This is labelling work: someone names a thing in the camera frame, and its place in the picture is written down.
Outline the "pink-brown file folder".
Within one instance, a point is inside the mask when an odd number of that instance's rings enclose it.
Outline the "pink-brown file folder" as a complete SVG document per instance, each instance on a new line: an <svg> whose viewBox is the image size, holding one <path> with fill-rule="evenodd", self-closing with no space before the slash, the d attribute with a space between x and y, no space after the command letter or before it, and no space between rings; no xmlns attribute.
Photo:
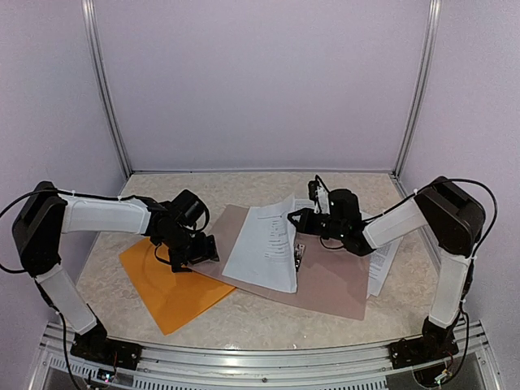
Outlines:
<svg viewBox="0 0 520 390"><path fill-rule="evenodd" d="M344 249L325 249L316 236L300 233L296 236L296 242L304 245L305 250L297 272L295 293L278 292L224 276L223 269L247 211L240 206L226 206L210 230L219 260L200 262L192 265L191 270L285 305L347 319L362 321L365 318L370 259L360 258Z"/></svg>

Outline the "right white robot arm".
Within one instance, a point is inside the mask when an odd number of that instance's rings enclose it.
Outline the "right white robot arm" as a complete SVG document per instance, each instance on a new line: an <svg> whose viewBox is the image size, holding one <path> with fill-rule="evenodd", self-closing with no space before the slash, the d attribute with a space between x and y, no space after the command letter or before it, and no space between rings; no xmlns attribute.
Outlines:
<svg viewBox="0 0 520 390"><path fill-rule="evenodd" d="M297 232L338 241L338 249L358 257L411 232L423 233L438 262L435 295L415 344L416 354L425 361L446 349L472 283L477 251L492 227L483 205L464 184L478 181L437 177L368 219L362 217L356 194L346 188L327 190L326 211L301 208L287 216Z"/></svg>

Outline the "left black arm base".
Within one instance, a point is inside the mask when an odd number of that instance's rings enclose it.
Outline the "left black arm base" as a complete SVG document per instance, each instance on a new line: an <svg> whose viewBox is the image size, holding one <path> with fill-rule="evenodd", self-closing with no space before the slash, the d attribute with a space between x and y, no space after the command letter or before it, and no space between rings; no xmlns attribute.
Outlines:
<svg viewBox="0 0 520 390"><path fill-rule="evenodd" d="M135 371L142 349L140 344L110 338L99 318L96 318L91 329L82 334L75 333L71 354L90 362Z"/></svg>

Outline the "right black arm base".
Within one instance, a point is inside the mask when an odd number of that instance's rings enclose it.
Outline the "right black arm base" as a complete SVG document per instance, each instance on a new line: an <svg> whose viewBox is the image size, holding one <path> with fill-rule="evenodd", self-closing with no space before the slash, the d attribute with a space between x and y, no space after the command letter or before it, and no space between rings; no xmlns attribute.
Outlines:
<svg viewBox="0 0 520 390"><path fill-rule="evenodd" d="M414 338L401 338L388 345L389 357L393 369L416 366L427 362L433 362L441 358L454 356L459 352L453 329L461 316L456 312L456 317L447 327L435 325L428 317L422 325L421 336Z"/></svg>

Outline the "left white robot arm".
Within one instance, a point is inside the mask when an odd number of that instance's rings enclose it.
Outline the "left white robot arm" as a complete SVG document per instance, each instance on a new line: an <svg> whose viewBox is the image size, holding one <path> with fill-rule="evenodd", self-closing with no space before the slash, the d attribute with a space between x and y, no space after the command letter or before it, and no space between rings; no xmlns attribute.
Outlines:
<svg viewBox="0 0 520 390"><path fill-rule="evenodd" d="M19 271L34 280L48 306L99 362L108 360L114 345L63 264L65 236L114 232L147 238L153 246L167 249L163 263L174 273L219 260L215 238L205 233L209 208L187 189L170 201L157 201L136 194L110 197L75 192L44 180L12 203L21 206L11 228Z"/></svg>

